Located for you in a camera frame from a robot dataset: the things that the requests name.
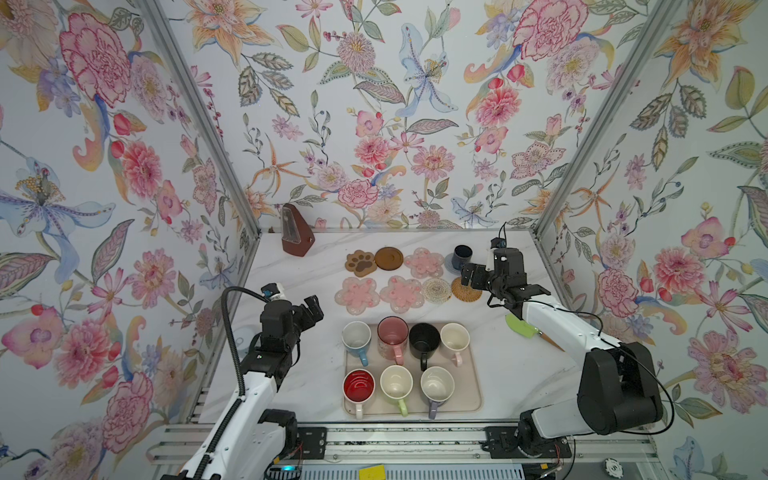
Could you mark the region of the woven rattan round coaster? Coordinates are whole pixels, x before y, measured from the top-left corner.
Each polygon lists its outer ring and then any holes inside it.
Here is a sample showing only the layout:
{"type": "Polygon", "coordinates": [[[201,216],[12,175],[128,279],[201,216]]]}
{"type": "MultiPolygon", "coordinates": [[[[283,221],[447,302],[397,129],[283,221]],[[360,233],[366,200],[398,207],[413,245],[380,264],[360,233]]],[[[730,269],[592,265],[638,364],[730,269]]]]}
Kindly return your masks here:
{"type": "Polygon", "coordinates": [[[455,278],[452,281],[451,292],[455,298],[466,303],[478,301],[482,296],[481,290],[476,290],[471,286],[463,285],[460,278],[455,278]]]}

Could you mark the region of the small dark navy mug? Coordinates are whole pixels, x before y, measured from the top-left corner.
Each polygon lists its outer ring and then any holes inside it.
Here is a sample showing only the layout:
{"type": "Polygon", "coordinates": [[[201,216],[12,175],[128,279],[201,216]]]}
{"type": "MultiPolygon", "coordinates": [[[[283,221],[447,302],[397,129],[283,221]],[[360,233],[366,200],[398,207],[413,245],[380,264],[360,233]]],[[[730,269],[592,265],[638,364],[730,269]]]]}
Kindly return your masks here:
{"type": "Polygon", "coordinates": [[[471,262],[473,256],[473,250],[467,245],[457,245],[452,253],[450,260],[451,266],[454,270],[460,272],[463,267],[471,262]]]}

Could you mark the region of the grey blue round coaster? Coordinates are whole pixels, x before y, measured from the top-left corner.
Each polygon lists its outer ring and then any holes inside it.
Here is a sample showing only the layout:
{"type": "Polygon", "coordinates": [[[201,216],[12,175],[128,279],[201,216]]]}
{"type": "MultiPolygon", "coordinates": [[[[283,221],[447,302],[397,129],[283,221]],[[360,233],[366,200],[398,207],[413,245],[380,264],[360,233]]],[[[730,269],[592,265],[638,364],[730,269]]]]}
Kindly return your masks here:
{"type": "Polygon", "coordinates": [[[449,253],[444,259],[444,267],[446,271],[453,275],[458,275],[457,270],[453,267],[453,254],[449,253]]]}

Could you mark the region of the white embroidered round coaster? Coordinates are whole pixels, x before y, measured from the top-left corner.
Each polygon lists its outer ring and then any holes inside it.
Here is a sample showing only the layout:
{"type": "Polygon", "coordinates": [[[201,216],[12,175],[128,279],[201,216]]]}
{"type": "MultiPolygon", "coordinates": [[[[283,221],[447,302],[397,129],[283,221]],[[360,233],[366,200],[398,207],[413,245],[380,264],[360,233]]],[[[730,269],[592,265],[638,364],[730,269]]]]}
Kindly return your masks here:
{"type": "Polygon", "coordinates": [[[452,296],[451,285],[441,278],[430,278],[423,283],[422,293],[425,300],[432,304],[443,304],[452,296]]]}

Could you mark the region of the pink flower coaster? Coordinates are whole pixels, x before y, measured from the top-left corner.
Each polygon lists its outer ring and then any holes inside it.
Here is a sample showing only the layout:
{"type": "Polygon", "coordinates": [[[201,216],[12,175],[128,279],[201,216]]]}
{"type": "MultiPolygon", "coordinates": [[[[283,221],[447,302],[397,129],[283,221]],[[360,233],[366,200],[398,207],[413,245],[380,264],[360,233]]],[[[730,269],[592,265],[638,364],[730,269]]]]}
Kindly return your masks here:
{"type": "Polygon", "coordinates": [[[350,315],[358,316],[366,309],[378,306],[380,296],[373,279],[350,277],[342,282],[341,289],[334,295],[334,301],[350,315]]]}
{"type": "Polygon", "coordinates": [[[405,279],[392,276],[379,291],[379,298],[387,303],[394,313],[404,314],[410,309],[420,308],[425,304],[422,283],[417,279],[405,279]]]}
{"type": "Polygon", "coordinates": [[[422,280],[442,277],[444,261],[444,256],[440,253],[420,247],[411,255],[405,256],[403,264],[410,270],[413,278],[422,280]]]}

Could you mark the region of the white mug blue handle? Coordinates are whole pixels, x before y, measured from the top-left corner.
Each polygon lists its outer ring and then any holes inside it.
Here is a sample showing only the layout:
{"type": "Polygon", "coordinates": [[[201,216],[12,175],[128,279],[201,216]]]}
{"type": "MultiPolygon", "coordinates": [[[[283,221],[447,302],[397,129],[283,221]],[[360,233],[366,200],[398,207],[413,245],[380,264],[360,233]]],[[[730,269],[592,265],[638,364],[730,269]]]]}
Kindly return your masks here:
{"type": "Polygon", "coordinates": [[[362,321],[350,322],[343,328],[341,339],[347,353],[356,357],[363,367],[368,367],[368,350],[372,339],[370,326],[362,321]]]}

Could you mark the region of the cream mug pink handle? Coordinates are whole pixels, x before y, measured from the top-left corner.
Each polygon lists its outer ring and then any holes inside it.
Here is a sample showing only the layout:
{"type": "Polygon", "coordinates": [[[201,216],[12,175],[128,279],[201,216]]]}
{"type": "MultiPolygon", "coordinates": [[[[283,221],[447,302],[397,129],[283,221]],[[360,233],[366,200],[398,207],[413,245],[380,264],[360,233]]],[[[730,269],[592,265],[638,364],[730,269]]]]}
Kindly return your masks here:
{"type": "Polygon", "coordinates": [[[440,329],[440,349],[456,367],[464,363],[463,354],[469,348],[469,331],[459,323],[448,323],[440,329]]]}

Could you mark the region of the brown paw shaped coaster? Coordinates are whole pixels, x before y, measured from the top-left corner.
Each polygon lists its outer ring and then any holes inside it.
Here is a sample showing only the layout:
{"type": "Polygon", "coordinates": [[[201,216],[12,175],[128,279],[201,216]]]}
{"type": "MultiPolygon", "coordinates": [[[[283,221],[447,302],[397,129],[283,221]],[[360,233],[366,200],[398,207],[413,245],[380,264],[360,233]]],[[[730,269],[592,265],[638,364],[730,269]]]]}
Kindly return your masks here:
{"type": "Polygon", "coordinates": [[[345,269],[357,278],[363,278],[378,268],[375,254],[363,250],[356,250],[346,256],[345,269]]]}

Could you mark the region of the red interior white mug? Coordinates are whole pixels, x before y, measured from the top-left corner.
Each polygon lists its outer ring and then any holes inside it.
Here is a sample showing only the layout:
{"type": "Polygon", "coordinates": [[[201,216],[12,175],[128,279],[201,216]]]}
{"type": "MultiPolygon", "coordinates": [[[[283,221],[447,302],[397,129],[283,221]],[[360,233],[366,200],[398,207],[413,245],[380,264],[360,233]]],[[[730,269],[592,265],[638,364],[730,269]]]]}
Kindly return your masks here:
{"type": "Polygon", "coordinates": [[[368,370],[352,370],[345,376],[342,390],[345,400],[353,407],[355,418],[362,420],[365,403],[376,393],[375,378],[368,370]]]}

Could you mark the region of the brown round wooden coaster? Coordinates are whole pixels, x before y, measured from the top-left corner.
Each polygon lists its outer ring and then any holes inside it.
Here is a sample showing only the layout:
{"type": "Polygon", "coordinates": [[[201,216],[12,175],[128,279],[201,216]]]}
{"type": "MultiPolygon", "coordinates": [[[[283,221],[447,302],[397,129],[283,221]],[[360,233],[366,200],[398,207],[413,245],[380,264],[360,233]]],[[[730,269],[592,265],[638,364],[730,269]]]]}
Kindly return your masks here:
{"type": "Polygon", "coordinates": [[[404,255],[395,247],[382,247],[375,253],[374,261],[379,269],[394,271],[403,265],[404,255]]]}

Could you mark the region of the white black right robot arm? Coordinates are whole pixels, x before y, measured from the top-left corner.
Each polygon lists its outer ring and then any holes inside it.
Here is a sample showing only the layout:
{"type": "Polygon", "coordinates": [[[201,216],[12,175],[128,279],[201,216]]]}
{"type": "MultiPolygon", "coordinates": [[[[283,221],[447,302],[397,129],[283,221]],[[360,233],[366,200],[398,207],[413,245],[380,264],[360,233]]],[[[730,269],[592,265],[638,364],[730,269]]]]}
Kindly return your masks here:
{"type": "Polygon", "coordinates": [[[487,265],[464,264],[460,279],[464,286],[489,292],[489,307],[504,308],[543,332],[581,368],[574,398],[520,415],[519,447],[532,450],[570,436],[627,433],[662,419],[665,390],[653,372],[650,351],[638,342],[605,336],[602,324],[587,323],[583,312],[530,283],[519,250],[494,248],[487,265]]]}

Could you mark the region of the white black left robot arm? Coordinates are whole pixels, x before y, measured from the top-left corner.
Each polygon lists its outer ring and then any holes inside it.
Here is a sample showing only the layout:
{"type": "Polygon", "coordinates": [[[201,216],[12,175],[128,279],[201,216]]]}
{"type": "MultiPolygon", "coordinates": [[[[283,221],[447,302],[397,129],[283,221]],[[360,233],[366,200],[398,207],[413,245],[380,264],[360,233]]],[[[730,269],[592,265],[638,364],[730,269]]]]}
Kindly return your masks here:
{"type": "Polygon", "coordinates": [[[271,407],[290,370],[301,358],[301,335],[324,319],[315,295],[294,304],[275,284],[257,293],[228,287],[221,297],[222,320],[237,382],[224,413],[193,456],[165,479],[262,479],[274,462],[300,449],[296,414],[271,407]],[[228,297],[244,294],[261,301],[261,331],[241,357],[232,328],[228,297]]]}

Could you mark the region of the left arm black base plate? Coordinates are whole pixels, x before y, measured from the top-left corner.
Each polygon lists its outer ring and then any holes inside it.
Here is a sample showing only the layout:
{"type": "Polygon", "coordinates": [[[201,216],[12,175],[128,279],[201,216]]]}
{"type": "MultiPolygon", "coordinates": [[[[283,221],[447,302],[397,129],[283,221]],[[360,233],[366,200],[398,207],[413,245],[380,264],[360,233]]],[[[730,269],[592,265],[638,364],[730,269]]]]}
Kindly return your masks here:
{"type": "Polygon", "coordinates": [[[328,436],[326,427],[288,427],[284,428],[284,433],[281,450],[272,457],[273,464],[325,458],[328,436]]]}

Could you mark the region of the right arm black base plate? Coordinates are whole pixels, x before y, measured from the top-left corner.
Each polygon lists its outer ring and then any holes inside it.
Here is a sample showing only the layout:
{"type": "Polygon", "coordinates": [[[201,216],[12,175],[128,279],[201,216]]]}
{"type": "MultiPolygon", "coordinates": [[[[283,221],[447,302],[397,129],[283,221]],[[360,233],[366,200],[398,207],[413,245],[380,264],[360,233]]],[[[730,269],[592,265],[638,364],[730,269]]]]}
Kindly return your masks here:
{"type": "Polygon", "coordinates": [[[483,451],[492,459],[570,459],[573,457],[570,443],[565,437],[545,439],[538,433],[515,425],[488,426],[484,429],[483,451]]]}

